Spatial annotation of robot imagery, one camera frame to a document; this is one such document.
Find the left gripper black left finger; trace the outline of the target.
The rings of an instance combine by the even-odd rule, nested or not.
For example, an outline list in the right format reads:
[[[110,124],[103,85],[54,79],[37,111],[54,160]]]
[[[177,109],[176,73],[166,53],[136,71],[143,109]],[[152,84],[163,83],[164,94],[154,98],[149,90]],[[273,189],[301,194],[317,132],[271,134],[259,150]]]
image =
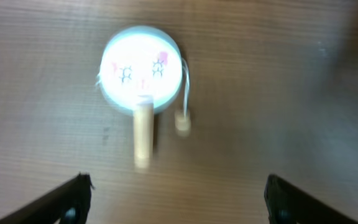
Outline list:
[[[0,218],[0,224],[85,224],[91,208],[94,186],[89,174],[74,176],[22,208]]]

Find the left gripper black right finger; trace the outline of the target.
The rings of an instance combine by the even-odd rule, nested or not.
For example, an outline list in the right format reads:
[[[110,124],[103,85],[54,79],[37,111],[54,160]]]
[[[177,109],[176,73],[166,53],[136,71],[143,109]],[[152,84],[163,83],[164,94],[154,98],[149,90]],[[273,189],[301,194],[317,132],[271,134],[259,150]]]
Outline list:
[[[270,224],[358,224],[276,174],[270,174],[264,190]]]

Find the white wooden rattle drum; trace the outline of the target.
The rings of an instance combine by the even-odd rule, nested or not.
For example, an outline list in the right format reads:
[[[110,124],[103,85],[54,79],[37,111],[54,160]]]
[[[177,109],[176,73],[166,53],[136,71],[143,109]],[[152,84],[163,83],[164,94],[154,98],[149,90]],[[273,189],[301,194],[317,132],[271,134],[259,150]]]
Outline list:
[[[147,169],[152,160],[155,117],[179,92],[183,103],[174,115],[175,129],[180,136],[190,134],[190,71],[178,44],[166,32],[151,26],[120,30],[104,49],[97,78],[105,99],[133,117],[138,169]]]

